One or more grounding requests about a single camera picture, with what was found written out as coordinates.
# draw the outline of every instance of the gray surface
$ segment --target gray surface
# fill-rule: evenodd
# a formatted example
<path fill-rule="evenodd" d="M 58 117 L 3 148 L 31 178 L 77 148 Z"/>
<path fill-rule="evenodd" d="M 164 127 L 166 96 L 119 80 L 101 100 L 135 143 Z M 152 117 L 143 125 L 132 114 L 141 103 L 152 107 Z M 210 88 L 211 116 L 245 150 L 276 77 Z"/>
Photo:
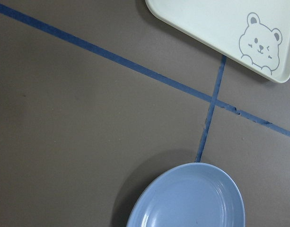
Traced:
<path fill-rule="evenodd" d="M 236 182 L 247 227 L 290 227 L 289 137 L 216 107 L 202 162 Z"/>
<path fill-rule="evenodd" d="M 220 54 L 143 0 L 8 6 L 211 95 Z M 219 100 L 290 130 L 290 80 L 227 59 Z M 145 187 L 193 162 L 209 103 L 0 14 L 0 227 L 124 227 Z M 290 227 L 290 138 L 216 107 L 203 151 L 247 227 Z"/>
<path fill-rule="evenodd" d="M 290 130 L 290 79 L 275 84 L 228 59 L 218 99 Z"/>
<path fill-rule="evenodd" d="M 155 18 L 145 0 L 0 3 L 208 95 L 213 93 L 221 54 Z"/>
<path fill-rule="evenodd" d="M 208 106 L 0 15 L 0 227 L 124 226 Z"/>

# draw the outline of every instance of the tray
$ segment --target tray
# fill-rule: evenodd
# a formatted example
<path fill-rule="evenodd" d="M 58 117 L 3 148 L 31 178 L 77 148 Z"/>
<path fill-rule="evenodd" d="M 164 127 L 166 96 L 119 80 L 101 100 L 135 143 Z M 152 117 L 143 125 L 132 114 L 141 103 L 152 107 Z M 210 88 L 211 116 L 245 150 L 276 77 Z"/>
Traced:
<path fill-rule="evenodd" d="M 245 227 L 233 180 L 221 169 L 189 163 L 168 170 L 143 192 L 127 227 Z"/>
<path fill-rule="evenodd" d="M 263 77 L 290 78 L 290 0 L 146 0 L 160 20 Z"/>

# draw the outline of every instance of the bear print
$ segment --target bear print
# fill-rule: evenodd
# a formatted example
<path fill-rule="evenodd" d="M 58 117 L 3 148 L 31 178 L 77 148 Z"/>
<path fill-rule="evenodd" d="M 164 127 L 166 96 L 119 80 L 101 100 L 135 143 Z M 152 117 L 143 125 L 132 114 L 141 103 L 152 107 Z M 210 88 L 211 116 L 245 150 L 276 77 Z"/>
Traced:
<path fill-rule="evenodd" d="M 249 13 L 248 27 L 239 38 L 239 49 L 242 60 L 268 75 L 279 66 L 279 45 L 282 42 L 280 30 L 269 29 L 260 23 L 256 13 Z"/>

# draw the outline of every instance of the oval plate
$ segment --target oval plate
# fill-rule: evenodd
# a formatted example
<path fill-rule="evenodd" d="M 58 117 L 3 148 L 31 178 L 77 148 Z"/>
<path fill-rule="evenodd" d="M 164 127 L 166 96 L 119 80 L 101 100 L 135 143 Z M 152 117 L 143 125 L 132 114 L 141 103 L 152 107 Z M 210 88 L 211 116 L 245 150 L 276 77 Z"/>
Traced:
<path fill-rule="evenodd" d="M 127 227 L 244 227 L 234 181 L 221 169 L 189 163 L 154 180 L 136 202 Z"/>

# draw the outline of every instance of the bear ear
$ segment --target bear ear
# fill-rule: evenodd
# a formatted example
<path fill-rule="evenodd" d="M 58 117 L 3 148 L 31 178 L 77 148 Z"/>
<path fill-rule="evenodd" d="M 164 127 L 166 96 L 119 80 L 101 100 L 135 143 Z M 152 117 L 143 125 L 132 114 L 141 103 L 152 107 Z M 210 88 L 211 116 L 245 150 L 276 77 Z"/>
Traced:
<path fill-rule="evenodd" d="M 280 30 L 278 30 L 277 28 L 273 29 L 272 30 L 272 34 L 274 35 L 276 41 L 277 41 L 277 44 L 281 44 L 282 42 L 282 35 L 281 35 L 281 32 Z"/>
<path fill-rule="evenodd" d="M 252 24 L 260 24 L 259 16 L 256 13 L 249 13 L 247 20 L 249 26 Z"/>

